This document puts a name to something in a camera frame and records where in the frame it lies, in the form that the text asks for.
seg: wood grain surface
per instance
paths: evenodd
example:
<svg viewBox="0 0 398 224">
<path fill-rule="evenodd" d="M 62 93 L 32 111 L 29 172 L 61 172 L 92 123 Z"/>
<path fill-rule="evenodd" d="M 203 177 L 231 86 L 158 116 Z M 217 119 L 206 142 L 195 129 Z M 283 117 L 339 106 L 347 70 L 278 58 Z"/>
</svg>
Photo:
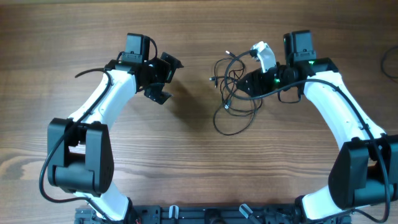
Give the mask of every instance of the wood grain surface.
<svg viewBox="0 0 398 224">
<path fill-rule="evenodd" d="M 82 202 L 53 204 L 39 193 L 47 125 L 85 102 L 101 74 L 73 76 L 115 58 L 128 32 L 152 37 L 160 53 L 185 66 L 167 85 L 174 96 L 165 105 L 137 94 L 111 130 L 114 181 L 135 205 L 289 203 L 318 190 L 338 149 L 317 109 L 306 99 L 287 105 L 271 96 L 249 130 L 222 136 L 211 120 L 220 104 L 208 81 L 213 65 L 225 50 L 238 54 L 260 40 L 284 62 L 283 34 L 310 29 L 318 56 L 332 58 L 365 112 L 397 134 L 398 84 L 379 70 L 382 53 L 397 44 L 397 10 L 396 1 L 347 0 L 1 6 L 0 223 L 73 222 Z M 217 122 L 234 131 L 247 120 L 221 113 Z M 71 196 L 47 180 L 45 187 Z M 380 217 L 383 208 L 366 210 Z M 397 212 L 392 203 L 389 223 L 398 222 Z"/>
</svg>

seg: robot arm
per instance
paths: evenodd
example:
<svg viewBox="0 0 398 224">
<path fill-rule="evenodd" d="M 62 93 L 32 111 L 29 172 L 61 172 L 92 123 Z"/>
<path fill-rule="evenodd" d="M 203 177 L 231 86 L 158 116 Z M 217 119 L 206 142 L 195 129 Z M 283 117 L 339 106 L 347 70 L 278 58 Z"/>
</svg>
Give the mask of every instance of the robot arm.
<svg viewBox="0 0 398 224">
<path fill-rule="evenodd" d="M 287 65 L 277 63 L 276 66 L 272 66 L 274 58 L 268 59 L 272 63 L 264 63 L 266 57 L 273 55 L 269 52 L 264 54 L 263 45 L 271 51 L 267 44 L 260 42 L 254 45 L 252 49 L 256 50 L 254 51 L 256 55 L 252 56 L 255 59 L 263 57 L 260 60 L 262 72 L 256 70 L 248 73 L 247 76 L 250 78 L 244 78 L 246 83 L 238 83 L 238 88 L 250 96 L 259 96 L 300 80 L 313 79 L 331 83 L 337 86 L 358 110 L 371 135 L 376 139 L 376 145 L 381 149 L 385 163 L 395 164 L 397 161 L 392 155 L 396 154 L 398 136 L 387 136 L 384 130 L 365 114 L 345 87 L 337 67 L 329 58 L 316 58 L 309 31 L 285 34 L 284 43 Z M 373 153 L 371 138 L 347 100 L 334 88 L 320 82 L 305 82 L 297 88 L 299 94 L 304 94 L 317 107 L 331 129 L 340 150 L 329 176 L 329 185 L 297 199 L 306 222 L 338 216 L 353 208 L 385 202 L 386 188 L 381 178 L 379 164 L 368 167 L 369 158 L 377 160 Z M 390 200 L 397 200 L 398 180 L 395 178 L 397 167 L 387 165 L 386 168 Z"/>
<path fill-rule="evenodd" d="M 149 42 L 152 41 L 156 53 L 148 60 Z M 103 79 L 83 106 L 68 119 L 54 118 L 48 128 L 49 153 L 55 141 L 73 126 L 88 108 L 95 104 L 100 95 L 105 95 L 95 104 L 91 113 L 84 118 L 72 133 L 65 137 L 50 158 L 47 174 L 52 186 L 67 193 L 90 200 L 96 206 L 96 216 L 112 221 L 131 220 L 135 223 L 135 213 L 129 198 L 119 192 L 112 182 L 114 162 L 109 139 L 109 130 L 126 103 L 138 92 L 159 104 L 163 104 L 171 94 L 163 92 L 165 83 L 170 83 L 181 62 L 167 53 L 156 57 L 155 42 L 147 36 L 128 34 L 126 50 L 122 59 L 111 60 L 104 68 Z M 69 146 L 84 144 L 85 154 L 69 151 Z"/>
</svg>

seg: white arm segment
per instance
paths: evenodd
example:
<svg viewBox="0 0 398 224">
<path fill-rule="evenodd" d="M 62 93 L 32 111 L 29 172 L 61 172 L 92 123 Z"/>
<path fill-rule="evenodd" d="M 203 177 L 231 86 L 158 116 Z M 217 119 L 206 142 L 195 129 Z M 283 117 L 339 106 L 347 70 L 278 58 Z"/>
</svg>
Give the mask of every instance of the white arm segment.
<svg viewBox="0 0 398 224">
<path fill-rule="evenodd" d="M 108 216 L 114 221 L 119 221 L 124 218 L 127 213 L 129 200 L 125 195 L 120 193 L 114 182 L 112 181 L 109 189 L 101 194 L 101 197 L 94 197 L 92 194 L 76 192 L 74 193 L 77 197 L 88 197 Z M 105 219 L 97 211 L 97 216 Z"/>
<path fill-rule="evenodd" d="M 377 126 L 361 109 L 355 99 L 351 96 L 347 88 L 344 86 L 341 75 L 338 72 L 318 72 L 307 79 L 321 79 L 338 86 L 344 94 L 353 102 L 355 108 L 359 111 L 362 118 L 369 125 L 370 131 L 374 138 L 380 138 L 383 129 Z M 359 119 L 354 114 L 346 100 L 338 93 L 332 90 L 332 87 L 317 83 L 307 82 L 304 88 L 304 95 L 319 110 L 323 119 L 325 119 L 330 130 L 335 136 L 339 150 L 344 142 L 351 141 L 352 138 L 359 137 L 361 140 L 369 139 L 366 131 L 363 129 Z"/>
<path fill-rule="evenodd" d="M 101 124 L 107 124 L 110 130 L 124 105 L 136 94 L 136 78 L 134 75 L 120 70 L 109 71 L 109 74 L 113 79 L 113 85 L 94 108 L 92 114 L 87 116 L 82 123 L 91 124 L 94 121 L 99 121 Z M 104 91 L 107 83 L 108 77 L 104 74 L 101 83 L 94 93 L 88 98 L 86 103 L 72 113 L 69 118 L 73 118 L 73 121 L 77 121 Z"/>
<path fill-rule="evenodd" d="M 260 60 L 263 73 L 276 66 L 275 55 L 267 43 L 260 41 L 254 44 L 251 50 L 257 50 L 257 56 L 254 59 Z"/>
<path fill-rule="evenodd" d="M 357 104 L 344 86 L 340 73 L 332 71 L 318 72 L 315 76 L 308 77 L 308 79 L 311 78 L 328 81 L 338 86 L 353 102 L 365 122 L 368 123 L 370 131 L 375 138 L 380 138 L 381 134 L 385 133 L 384 130 L 377 126 Z M 344 142 L 351 141 L 354 137 L 359 137 L 361 140 L 369 139 L 369 136 L 366 134 L 365 130 L 363 130 L 361 123 L 349 104 L 347 104 L 338 92 L 333 91 L 330 86 L 322 83 L 307 82 L 304 88 L 304 95 L 322 114 L 335 136 L 339 150 Z M 302 203 L 307 218 L 311 220 L 318 220 L 343 212 L 343 210 L 338 208 L 334 203 L 330 195 L 329 186 L 304 196 Z"/>
<path fill-rule="evenodd" d="M 134 75 L 120 70 L 112 70 L 109 74 L 113 79 L 113 85 L 94 108 L 92 114 L 87 116 L 82 123 L 91 124 L 94 121 L 99 121 L 101 124 L 107 124 L 108 129 L 111 129 L 124 105 L 136 94 L 136 78 Z M 104 91 L 107 83 L 108 77 L 104 74 L 101 83 L 94 93 L 88 98 L 86 103 L 76 112 L 72 113 L 69 118 L 73 118 L 74 121 L 78 120 Z M 92 194 L 83 192 L 76 192 L 74 194 L 77 197 L 91 198 L 94 203 L 114 221 L 122 220 L 126 215 L 129 200 L 125 195 L 119 192 L 114 182 L 111 183 L 109 189 L 104 194 L 101 194 L 101 197 L 94 197 Z M 99 212 L 96 214 L 98 217 L 104 218 Z"/>
</svg>

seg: black plastic part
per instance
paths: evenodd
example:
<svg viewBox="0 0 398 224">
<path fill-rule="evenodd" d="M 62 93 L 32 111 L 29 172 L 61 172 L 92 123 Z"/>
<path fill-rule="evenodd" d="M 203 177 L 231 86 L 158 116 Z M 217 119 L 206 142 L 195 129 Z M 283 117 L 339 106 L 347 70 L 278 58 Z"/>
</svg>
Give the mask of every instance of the black plastic part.
<svg viewBox="0 0 398 224">
<path fill-rule="evenodd" d="M 317 72 L 338 72 L 337 66 L 330 58 L 319 58 L 316 60 L 304 60 L 296 62 L 294 67 L 298 70 L 300 78 L 314 76 Z"/>
<path fill-rule="evenodd" d="M 304 80 L 307 78 L 301 76 L 296 68 L 286 67 L 285 65 L 281 65 L 279 67 L 279 74 L 277 77 L 280 80 L 280 86 L 286 86 L 288 84 Z"/>
<path fill-rule="evenodd" d="M 297 89 L 297 98 L 298 98 L 298 100 L 296 100 L 296 101 L 291 101 L 291 102 L 283 101 L 283 100 L 280 98 L 280 91 L 278 92 L 278 100 L 279 100 L 281 103 L 299 103 L 299 102 L 301 101 L 301 94 L 300 94 L 300 89 L 299 89 L 299 88 Z"/>
<path fill-rule="evenodd" d="M 249 96 L 259 96 L 271 92 L 278 88 L 278 83 L 275 82 L 276 68 L 270 68 L 266 73 L 263 73 L 261 68 L 247 73 L 240 79 L 236 88 L 247 93 Z"/>
<path fill-rule="evenodd" d="M 126 49 L 122 53 L 123 62 L 144 63 L 149 57 L 150 38 L 142 34 L 127 34 Z"/>
<path fill-rule="evenodd" d="M 141 69 L 143 65 L 136 62 L 123 62 L 118 60 L 110 60 L 108 64 L 105 65 L 104 69 L 110 71 L 113 69 L 129 72 L 131 75 L 135 75 Z"/>
<path fill-rule="evenodd" d="M 149 86 L 147 86 L 147 88 L 145 88 L 144 95 L 152 101 L 162 105 L 167 99 L 172 96 L 170 93 L 163 92 L 163 87 L 163 83 L 150 84 Z"/>
<path fill-rule="evenodd" d="M 134 218 L 125 218 L 120 224 L 242 224 L 252 223 L 239 211 L 239 207 L 180 207 L 178 219 L 169 218 L 169 208 L 159 206 L 135 206 Z M 251 207 L 252 217 L 262 224 L 351 224 L 351 217 L 327 218 L 323 221 L 301 219 L 298 206 L 294 204 L 272 204 L 265 207 Z M 75 224 L 102 224 L 95 211 L 90 208 L 78 208 L 75 214 Z"/>
<path fill-rule="evenodd" d="M 47 130 L 48 153 L 65 130 L 70 119 L 54 118 Z M 70 152 L 69 146 L 86 144 L 85 154 Z M 111 185 L 114 171 L 108 126 L 100 123 L 81 124 L 72 131 L 51 158 L 47 177 L 52 186 L 67 193 L 88 192 L 99 197 Z"/>
<path fill-rule="evenodd" d="M 383 136 L 376 142 L 382 146 L 382 155 L 388 164 L 389 190 L 394 201 L 397 200 L 398 136 Z M 358 138 L 343 144 L 328 179 L 330 195 L 342 210 L 385 201 L 379 165 L 368 167 L 369 152 L 373 150 L 369 141 Z"/>
<path fill-rule="evenodd" d="M 316 59 L 309 30 L 291 32 L 284 35 L 286 65 L 293 67 L 295 62 Z"/>
<path fill-rule="evenodd" d="M 176 69 L 178 68 L 183 68 L 184 66 L 181 64 L 181 61 L 176 59 L 175 57 L 169 55 L 166 52 L 162 53 L 162 56 L 160 56 L 160 59 L 166 61 L 167 63 L 170 64 L 170 71 L 167 74 L 165 82 L 170 83 L 173 79 L 174 73 Z"/>
</svg>

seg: black cable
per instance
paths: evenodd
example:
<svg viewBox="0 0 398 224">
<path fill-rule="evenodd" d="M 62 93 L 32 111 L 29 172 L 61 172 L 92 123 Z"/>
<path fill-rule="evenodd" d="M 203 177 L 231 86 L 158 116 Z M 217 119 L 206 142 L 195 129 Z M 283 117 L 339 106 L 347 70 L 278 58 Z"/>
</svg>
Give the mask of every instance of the black cable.
<svg viewBox="0 0 398 224">
<path fill-rule="evenodd" d="M 251 50 L 241 53 L 240 55 L 238 55 L 237 57 L 235 57 L 234 59 L 232 59 L 232 61 L 229 63 L 229 65 L 227 66 L 227 69 L 225 71 L 225 75 L 224 78 L 228 77 L 228 71 L 230 70 L 231 66 L 233 63 L 235 63 L 235 61 L 239 60 L 241 57 L 250 54 Z M 368 124 L 365 123 L 364 119 L 362 118 L 361 114 L 359 113 L 359 111 L 356 109 L 355 105 L 353 104 L 353 102 L 348 98 L 347 95 L 345 95 L 345 93 L 340 90 L 340 88 L 338 86 L 335 86 L 334 84 L 324 81 L 324 80 L 319 80 L 319 79 L 306 79 L 306 80 L 301 80 L 301 81 L 297 81 L 295 83 L 291 83 L 289 85 L 286 85 L 282 88 L 279 88 L 277 90 L 274 90 L 270 93 L 264 94 L 264 95 L 260 95 L 260 96 L 255 96 L 255 97 L 243 97 L 243 96 L 238 96 L 235 94 L 235 92 L 233 92 L 228 85 L 225 86 L 225 88 L 229 91 L 229 94 L 235 98 L 238 98 L 240 100 L 258 100 L 258 99 L 262 99 L 265 98 L 267 96 L 270 96 L 272 94 L 278 93 L 279 91 L 283 91 L 283 90 L 287 90 L 289 88 L 292 88 L 294 86 L 299 86 L 302 85 L 304 83 L 307 82 L 317 82 L 317 83 L 323 83 L 326 84 L 330 87 L 332 87 L 332 89 L 334 89 L 335 91 L 337 91 L 344 99 L 345 101 L 349 104 L 349 106 L 351 107 L 351 109 L 353 110 L 353 112 L 355 113 L 355 115 L 357 116 L 357 118 L 359 119 L 359 122 L 361 123 L 361 125 L 363 126 L 363 129 L 366 131 L 366 134 L 369 136 L 370 141 L 372 142 L 373 145 L 373 149 L 374 152 L 376 154 L 376 159 L 379 162 L 380 168 L 381 168 L 381 172 L 382 172 L 382 177 L 383 177 L 383 182 L 384 182 L 384 196 L 385 196 L 385 209 L 384 209 L 384 214 L 382 219 L 378 220 L 374 217 L 372 217 L 371 215 L 367 214 L 366 212 L 359 210 L 357 208 L 352 209 L 351 211 L 353 212 L 358 212 L 362 215 L 364 215 L 365 217 L 369 218 L 370 220 L 376 222 L 376 223 L 384 223 L 385 221 L 387 221 L 388 216 L 389 216 L 389 212 L 390 212 L 390 203 L 391 203 L 391 199 L 390 199 L 390 191 L 389 191 L 389 180 L 388 180 L 388 176 L 387 176 L 387 169 L 386 169 L 386 165 L 384 163 L 384 159 L 381 156 L 381 152 L 376 144 L 376 140 L 374 139 L 374 136 L 372 134 L 372 132 L 369 129 Z"/>
<path fill-rule="evenodd" d="M 118 57 L 116 57 L 116 60 L 119 60 L 120 56 L 122 56 L 124 52 L 119 52 Z"/>
<path fill-rule="evenodd" d="M 386 72 L 386 70 L 384 69 L 384 62 L 386 61 L 387 56 L 389 55 L 389 53 L 391 53 L 393 50 L 398 50 L 398 46 L 393 46 L 393 47 L 391 47 L 390 49 L 388 49 L 388 50 L 384 53 L 383 58 L 381 59 L 381 62 L 380 62 L 380 68 L 381 68 L 381 71 L 382 71 L 387 77 L 389 77 L 389 78 L 398 78 L 398 76 L 392 76 L 392 75 L 388 74 L 388 73 Z"/>
<path fill-rule="evenodd" d="M 156 43 L 155 43 L 155 41 L 154 41 L 152 38 L 150 38 L 150 41 L 152 42 L 152 44 L 153 44 L 154 47 L 155 47 L 155 56 L 154 56 L 152 59 L 150 59 L 150 60 L 144 62 L 144 64 L 147 64 L 147 65 L 149 65 L 149 64 L 151 64 L 151 63 L 153 63 L 153 62 L 155 62 L 155 60 L 156 60 L 156 58 L 157 58 L 157 46 L 156 46 Z"/>
<path fill-rule="evenodd" d="M 111 75 L 105 71 L 103 68 L 94 68 L 94 69 L 90 69 L 90 70 L 86 70 L 84 72 L 81 72 L 79 74 L 77 74 L 75 76 L 75 78 L 78 78 L 86 73 L 90 73 L 90 72 L 103 72 L 106 74 L 106 76 L 108 77 L 108 82 L 106 84 L 106 87 L 104 89 L 104 91 L 100 94 L 100 96 L 95 100 L 95 102 L 86 110 L 86 112 L 83 113 L 83 115 L 81 116 L 81 118 L 79 118 L 76 122 L 74 122 L 74 124 L 72 126 L 70 126 L 70 128 L 68 128 L 66 130 L 66 132 L 60 137 L 60 139 L 55 143 L 54 147 L 52 148 L 52 150 L 49 152 L 49 154 L 47 155 L 47 158 L 44 161 L 42 170 L 40 171 L 40 177 L 39 177 L 39 190 L 40 193 L 42 194 L 43 198 L 45 198 L 46 200 L 48 200 L 49 202 L 53 202 L 53 203 L 65 203 L 65 202 L 74 202 L 77 200 L 85 200 L 87 201 L 97 212 L 99 212 L 103 217 L 105 217 L 105 219 L 107 219 L 108 222 L 113 223 L 113 221 L 107 216 L 107 214 L 104 213 L 104 211 L 102 211 L 90 198 L 87 197 L 74 197 L 74 198 L 68 198 L 68 199 L 54 199 L 50 196 L 48 196 L 45 193 L 44 190 L 44 176 L 45 176 L 45 170 L 47 169 L 47 167 L 49 166 L 50 160 L 52 158 L 52 156 L 54 155 L 55 151 L 58 149 L 58 147 L 61 145 L 61 143 L 67 138 L 69 137 L 69 135 L 71 135 L 72 131 L 81 123 L 81 121 L 83 121 L 92 111 L 93 109 L 96 107 L 96 105 L 102 100 L 102 98 L 105 96 L 105 94 L 107 94 L 108 90 L 111 88 L 112 85 L 112 77 Z"/>
<path fill-rule="evenodd" d="M 234 57 L 235 57 L 234 54 L 229 53 L 229 55 L 232 56 L 232 57 L 222 58 L 222 59 L 218 60 L 218 61 L 215 63 L 215 66 L 214 66 L 214 77 L 210 78 L 210 80 L 214 80 L 214 81 L 215 81 L 215 87 L 218 86 L 218 79 L 220 79 L 220 78 L 223 79 L 223 80 L 221 81 L 221 83 L 220 83 L 221 104 L 220 104 L 219 108 L 215 111 L 215 113 L 214 113 L 214 115 L 213 115 L 213 126 L 215 127 L 215 129 L 216 129 L 216 131 L 217 131 L 218 133 L 220 133 L 220 134 L 222 134 L 222 135 L 225 135 L 225 136 L 232 136 L 232 135 L 235 135 L 235 134 L 239 134 L 239 133 L 243 132 L 244 130 L 246 130 L 248 127 L 250 127 L 250 125 L 252 125 L 252 123 L 253 123 L 253 121 L 254 121 L 254 118 L 256 117 L 256 113 L 258 112 L 258 110 L 259 110 L 259 109 L 261 108 L 261 106 L 262 106 L 262 100 L 260 100 L 260 103 L 259 103 L 259 104 L 256 103 L 255 100 L 253 100 L 252 103 L 253 103 L 254 109 L 251 109 L 251 110 L 239 110 L 239 109 L 233 108 L 233 107 L 231 106 L 231 105 L 233 104 L 233 98 L 232 98 L 231 94 L 228 94 L 228 95 L 226 95 L 226 96 L 224 95 L 225 86 L 230 85 L 230 84 L 233 84 L 232 90 L 233 90 L 234 92 L 238 91 L 238 89 L 236 88 L 236 83 L 237 83 L 237 82 L 241 79 L 241 77 L 244 75 L 244 70 L 245 70 L 246 66 L 245 66 L 245 64 L 244 64 L 241 60 L 238 60 L 238 62 L 240 62 L 240 64 L 242 65 L 242 68 L 241 68 L 241 69 L 231 70 L 231 71 L 229 72 L 227 78 L 225 78 L 225 77 L 219 77 L 219 76 L 217 75 L 217 65 L 218 65 L 220 62 L 224 61 L 224 60 L 232 60 L 232 59 L 234 59 Z M 248 124 L 247 124 L 245 127 L 243 127 L 243 129 L 241 129 L 241 130 L 239 130 L 239 131 L 237 131 L 237 132 L 235 132 L 235 133 L 224 133 L 224 132 L 222 132 L 222 131 L 217 127 L 217 124 L 216 124 L 216 116 L 217 116 L 218 112 L 220 112 L 220 110 L 222 109 L 222 107 L 224 107 L 225 111 L 226 111 L 228 114 L 230 114 L 231 116 L 237 116 L 237 117 L 241 117 L 241 118 L 250 116 L 250 120 L 249 120 Z"/>
</svg>

